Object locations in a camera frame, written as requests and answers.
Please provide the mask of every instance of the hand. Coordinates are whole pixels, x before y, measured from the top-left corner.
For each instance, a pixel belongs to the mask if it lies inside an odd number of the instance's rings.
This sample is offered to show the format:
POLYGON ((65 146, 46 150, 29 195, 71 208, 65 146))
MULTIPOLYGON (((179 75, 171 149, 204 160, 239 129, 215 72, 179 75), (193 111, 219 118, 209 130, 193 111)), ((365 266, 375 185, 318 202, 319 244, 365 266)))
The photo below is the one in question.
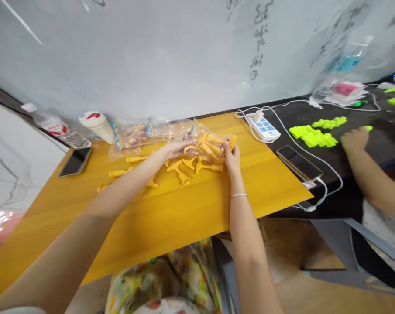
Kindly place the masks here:
POLYGON ((364 150, 368 140, 369 132, 364 126, 361 126, 358 129, 353 129, 350 132, 346 132, 341 137, 341 145, 348 154, 353 151, 364 150))
POLYGON ((164 152, 165 160, 168 160, 183 155, 183 148, 189 145, 194 145, 195 143, 195 140, 184 141, 181 139, 176 139, 166 143, 163 147, 160 148, 160 150, 164 152))
POLYGON ((224 144, 225 163, 228 168, 229 176, 241 175, 241 152, 238 143, 235 143, 234 149, 231 152, 229 142, 224 144))

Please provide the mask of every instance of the clear plastic bag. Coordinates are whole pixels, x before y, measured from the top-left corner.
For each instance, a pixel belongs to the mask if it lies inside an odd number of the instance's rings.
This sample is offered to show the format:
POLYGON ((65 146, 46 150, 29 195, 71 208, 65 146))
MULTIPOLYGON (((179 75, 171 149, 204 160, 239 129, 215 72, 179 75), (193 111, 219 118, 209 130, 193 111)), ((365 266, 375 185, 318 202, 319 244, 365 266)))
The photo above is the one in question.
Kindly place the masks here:
POLYGON ((110 150, 110 161, 118 158, 140 156, 143 145, 153 145, 172 140, 191 139, 196 145, 184 148, 185 156, 201 156, 203 161, 210 163, 223 162, 223 143, 226 138, 220 138, 197 120, 167 121, 164 119, 148 119, 147 123, 127 123, 118 121, 119 149, 114 143, 110 150))

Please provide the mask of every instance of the bracelet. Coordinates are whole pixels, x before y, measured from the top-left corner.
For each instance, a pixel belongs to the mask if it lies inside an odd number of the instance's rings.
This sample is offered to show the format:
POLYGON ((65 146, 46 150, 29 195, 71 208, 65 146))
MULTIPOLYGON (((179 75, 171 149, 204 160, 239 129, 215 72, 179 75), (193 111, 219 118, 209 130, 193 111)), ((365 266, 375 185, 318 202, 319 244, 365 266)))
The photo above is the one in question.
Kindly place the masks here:
POLYGON ((235 196, 247 196, 248 197, 248 194, 238 193, 238 194, 231 195, 231 198, 233 198, 235 196))

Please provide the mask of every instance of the black phone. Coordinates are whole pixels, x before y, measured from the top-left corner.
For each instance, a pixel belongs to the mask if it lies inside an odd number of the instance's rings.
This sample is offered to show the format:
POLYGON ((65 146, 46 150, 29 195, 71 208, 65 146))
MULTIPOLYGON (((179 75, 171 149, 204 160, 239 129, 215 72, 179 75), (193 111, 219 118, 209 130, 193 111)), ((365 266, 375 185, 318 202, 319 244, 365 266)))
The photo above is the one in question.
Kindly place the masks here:
POLYGON ((315 167, 290 146, 279 148, 276 151, 279 158, 305 181, 314 181, 322 176, 323 172, 315 167))
POLYGON ((91 147, 74 150, 63 167, 59 177, 81 174, 93 149, 91 147))

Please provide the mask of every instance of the forearm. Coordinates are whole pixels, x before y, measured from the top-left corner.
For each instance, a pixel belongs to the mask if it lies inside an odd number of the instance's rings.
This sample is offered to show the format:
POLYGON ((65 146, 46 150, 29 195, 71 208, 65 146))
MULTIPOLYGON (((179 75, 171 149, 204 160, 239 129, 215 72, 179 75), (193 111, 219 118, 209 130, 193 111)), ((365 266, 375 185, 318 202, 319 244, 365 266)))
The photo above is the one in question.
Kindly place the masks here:
POLYGON ((167 160, 158 150, 134 169, 117 179, 85 208, 92 215, 118 217, 167 160))
POLYGON ((348 152, 347 158, 365 198, 378 209, 395 215, 395 182, 366 151, 348 152))
MULTIPOLYGON (((246 193, 240 174, 231 176, 231 195, 237 193, 246 193)), ((241 312, 282 313, 263 238, 246 196, 231 198, 230 231, 241 312)))
POLYGON ((0 310, 30 305, 64 313, 114 221, 165 160, 165 150, 158 150, 97 195, 0 296, 0 310))
POLYGON ((113 224, 81 214, 0 296, 0 311, 33 306, 64 313, 113 224))

